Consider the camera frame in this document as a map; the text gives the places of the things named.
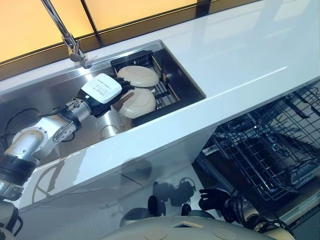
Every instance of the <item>sink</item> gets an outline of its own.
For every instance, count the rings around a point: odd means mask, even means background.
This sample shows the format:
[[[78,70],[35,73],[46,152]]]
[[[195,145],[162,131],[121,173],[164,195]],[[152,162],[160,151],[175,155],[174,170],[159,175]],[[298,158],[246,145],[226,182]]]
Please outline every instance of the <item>sink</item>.
[[[100,73],[116,77],[119,69],[128,65],[152,68],[158,74],[160,82],[151,89],[156,98],[156,109],[133,120],[121,115],[115,117],[115,114],[118,114],[115,110],[107,112],[100,118],[89,116],[82,122],[82,128],[75,133],[75,139],[59,143],[51,154],[41,161],[42,165],[105,140],[111,137],[108,134],[110,132],[113,132],[113,135],[121,134],[206,97],[160,40],[96,59],[89,64],[92,66],[88,69],[83,67],[66,69],[0,96],[0,128],[3,129],[13,114],[25,108],[37,108],[41,113],[49,113],[53,108],[64,105],[76,96],[79,89],[93,77]],[[120,121],[121,127],[108,128],[115,118]],[[35,111],[26,111],[10,123],[8,130],[10,133],[16,133],[22,128],[33,125],[37,120]]]

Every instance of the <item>white countertop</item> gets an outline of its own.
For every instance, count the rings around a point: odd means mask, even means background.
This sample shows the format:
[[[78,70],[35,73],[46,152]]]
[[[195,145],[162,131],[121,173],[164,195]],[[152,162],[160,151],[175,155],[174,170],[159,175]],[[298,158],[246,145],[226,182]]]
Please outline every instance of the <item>white countertop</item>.
[[[96,59],[160,39],[206,99],[70,155],[50,195],[225,122],[320,76],[319,9],[319,0],[263,0],[87,53],[89,59]],[[65,59],[0,81],[0,97],[73,64]],[[141,147],[121,149],[127,139],[134,139]],[[59,162],[61,159],[35,170],[16,202],[19,208],[32,203],[33,191],[44,173],[48,174],[39,186],[48,188],[49,173],[54,171],[50,168]]]

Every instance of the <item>dish rack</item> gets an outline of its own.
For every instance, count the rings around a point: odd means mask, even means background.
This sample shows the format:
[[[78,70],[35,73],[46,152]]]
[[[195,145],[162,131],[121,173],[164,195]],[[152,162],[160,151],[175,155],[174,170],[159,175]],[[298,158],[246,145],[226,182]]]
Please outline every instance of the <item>dish rack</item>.
[[[148,89],[151,90],[155,97],[156,109],[161,109],[180,100],[151,50],[141,50],[128,56],[114,59],[110,63],[116,76],[118,76],[118,71],[126,66],[142,66],[155,71],[159,77],[159,83],[153,87],[148,87]]]
[[[266,201],[298,193],[320,169],[319,84],[218,126],[204,150],[234,161]]]

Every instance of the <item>faucet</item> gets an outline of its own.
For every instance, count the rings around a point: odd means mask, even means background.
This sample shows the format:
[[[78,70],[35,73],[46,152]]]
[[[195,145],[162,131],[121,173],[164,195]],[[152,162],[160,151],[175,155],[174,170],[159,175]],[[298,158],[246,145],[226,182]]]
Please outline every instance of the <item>faucet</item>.
[[[68,47],[69,58],[71,59],[71,61],[80,63],[85,62],[86,57],[80,49],[80,41],[76,41],[72,34],[68,32],[67,28],[65,27],[64,23],[61,21],[58,13],[56,12],[54,6],[52,5],[51,1],[41,0],[41,2],[43,3],[45,9],[48,11],[57,28],[60,30],[62,34],[62,40]]]

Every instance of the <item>dishwasher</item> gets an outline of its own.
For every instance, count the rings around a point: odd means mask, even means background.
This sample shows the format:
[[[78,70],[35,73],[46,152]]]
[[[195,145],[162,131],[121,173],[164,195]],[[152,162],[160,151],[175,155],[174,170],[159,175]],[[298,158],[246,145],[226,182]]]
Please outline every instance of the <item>dishwasher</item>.
[[[292,228],[320,207],[320,80],[219,125],[196,163]]]

